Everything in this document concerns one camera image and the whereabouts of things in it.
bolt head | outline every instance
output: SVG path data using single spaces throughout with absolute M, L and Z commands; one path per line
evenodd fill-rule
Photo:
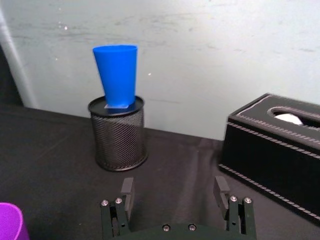
M 238 200 L 238 198 L 237 198 L 236 196 L 231 196 L 231 197 L 230 197 L 230 200 L 231 200 L 232 202 L 235 202 L 235 201 Z
M 189 230 L 192 231 L 192 232 L 197 229 L 196 225 L 194 225 L 194 224 L 190 224 L 190 225 L 188 226 L 188 228 L 189 228 Z
M 166 224 L 166 225 L 163 225 L 163 226 L 162 226 L 162 230 L 165 231 L 165 232 L 169 232 L 169 231 L 170 231 L 170 226 L 167 225 L 167 224 Z
M 118 198 L 115 200 L 115 203 L 116 203 L 116 204 L 122 203 L 122 198 L 118 197 Z
M 247 204 L 250 204 L 250 203 L 252 203 L 252 200 L 251 200 L 250 197 L 245 197 L 244 198 L 244 202 L 247 203 Z
M 107 206 L 109 204 L 108 200 L 102 200 L 101 205 Z

table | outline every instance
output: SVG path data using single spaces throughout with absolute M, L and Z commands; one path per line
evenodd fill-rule
M 259 240 L 319 239 L 320 228 L 220 172 L 222 141 L 147 129 L 140 167 L 108 172 L 95 163 L 90 119 L 0 105 L 0 202 L 19 206 L 32 240 L 101 240 L 99 203 L 134 177 L 132 231 L 164 223 L 224 228 L 214 176 L 254 200 Z

blue plastic cup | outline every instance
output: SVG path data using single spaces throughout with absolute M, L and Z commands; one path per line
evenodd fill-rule
M 107 108 L 128 108 L 135 102 L 137 51 L 135 45 L 93 48 Z

black mesh pen holder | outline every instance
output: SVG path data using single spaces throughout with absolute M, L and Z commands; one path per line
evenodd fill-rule
M 90 102 L 88 109 L 95 137 L 95 159 L 109 171 L 126 171 L 147 159 L 144 100 L 135 97 L 128 108 L 105 108 L 105 98 Z

wall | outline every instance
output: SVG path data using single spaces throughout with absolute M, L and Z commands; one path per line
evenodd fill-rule
M 92 47 L 139 46 L 149 128 L 222 139 L 271 92 L 320 104 L 320 1 L 2 0 L 0 42 L 25 105 L 88 117 Z

